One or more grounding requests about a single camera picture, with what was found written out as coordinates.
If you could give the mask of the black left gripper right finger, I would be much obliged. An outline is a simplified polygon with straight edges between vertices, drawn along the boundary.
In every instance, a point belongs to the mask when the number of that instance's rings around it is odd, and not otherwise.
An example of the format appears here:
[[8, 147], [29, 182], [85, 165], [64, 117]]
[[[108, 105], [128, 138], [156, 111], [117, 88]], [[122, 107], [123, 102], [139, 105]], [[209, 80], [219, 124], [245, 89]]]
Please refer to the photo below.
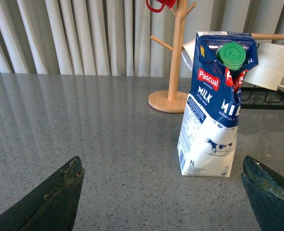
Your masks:
[[262, 231], [284, 231], [284, 177], [246, 156], [241, 180]]

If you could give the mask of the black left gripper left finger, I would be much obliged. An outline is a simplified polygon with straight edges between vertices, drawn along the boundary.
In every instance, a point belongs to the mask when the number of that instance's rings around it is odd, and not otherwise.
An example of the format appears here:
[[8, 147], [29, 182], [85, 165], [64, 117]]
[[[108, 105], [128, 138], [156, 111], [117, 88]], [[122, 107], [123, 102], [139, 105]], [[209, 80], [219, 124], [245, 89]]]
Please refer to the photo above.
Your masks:
[[71, 231], [85, 169], [70, 159], [16, 204], [0, 214], [0, 231]]

